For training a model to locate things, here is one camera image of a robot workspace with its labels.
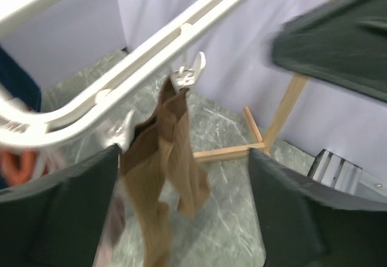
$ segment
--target wooden leg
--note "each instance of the wooden leg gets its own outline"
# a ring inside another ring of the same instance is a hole
[[[263,149],[265,147],[265,144],[262,143],[261,133],[259,132],[258,126],[255,124],[253,115],[250,112],[250,109],[248,107],[245,107],[243,109],[243,115],[246,119],[246,123],[250,131],[255,137],[256,143],[195,152],[193,154],[193,157],[195,157],[196,161],[205,163],[205,162],[212,162],[212,161],[238,159],[238,158],[246,157],[249,152],[249,148]]]
[[[286,122],[293,106],[296,104],[305,84],[308,81],[307,76],[294,74],[288,88],[274,114],[272,122],[270,123],[267,132],[264,136],[263,143],[265,144],[264,153],[269,154],[270,148],[277,139],[279,131]]]
[[[199,151],[199,152],[195,152],[193,154],[193,157],[195,157],[195,160],[197,162],[201,162],[201,163],[212,162],[212,161],[224,161],[224,160],[246,157],[249,152],[249,148],[262,149],[264,147],[265,147],[265,144],[263,143],[253,143],[253,144],[233,146],[233,147],[227,147],[227,148],[221,148],[221,149]]]
[[[251,133],[253,134],[256,142],[258,142],[258,143],[262,142],[263,141],[262,135],[258,129],[258,126],[256,125],[256,123],[254,121],[253,115],[250,112],[249,107],[243,108],[243,116],[244,116],[244,119],[246,120],[247,126],[249,127]]]

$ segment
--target clothes drying rack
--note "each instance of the clothes drying rack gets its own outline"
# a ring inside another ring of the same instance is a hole
[[[27,22],[60,0],[0,0],[0,37]],[[173,21],[151,36],[101,78],[87,87],[64,107],[38,114],[14,107],[0,91],[0,117],[11,127],[0,127],[0,146],[12,149],[58,147],[91,133],[128,95],[135,94],[147,79],[165,69],[207,30],[225,18],[245,0],[197,0]],[[189,34],[181,35],[181,26],[190,24]],[[307,78],[295,75],[282,99],[264,138],[248,107],[244,117],[256,143],[196,152],[199,162],[236,159],[249,148],[268,154],[285,123]],[[101,91],[104,99],[96,101]],[[45,129],[43,132],[29,129]]]

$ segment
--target clothespin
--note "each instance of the clothespin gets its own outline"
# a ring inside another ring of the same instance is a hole
[[[103,103],[105,98],[111,92],[110,89],[102,90],[96,95],[95,102]],[[113,144],[117,144],[123,153],[125,153],[134,138],[134,126],[136,120],[135,110],[130,110],[123,121],[116,122],[111,120],[105,120],[96,129],[97,136],[103,147],[109,147]]]
[[[183,24],[181,26],[181,35],[189,34],[191,24]],[[178,70],[174,70],[170,66],[170,78],[175,90],[178,92],[183,88],[193,88],[200,78],[201,73],[206,67],[206,56],[203,52],[199,52],[195,58],[193,66],[188,67],[187,52],[184,53],[184,64]]]

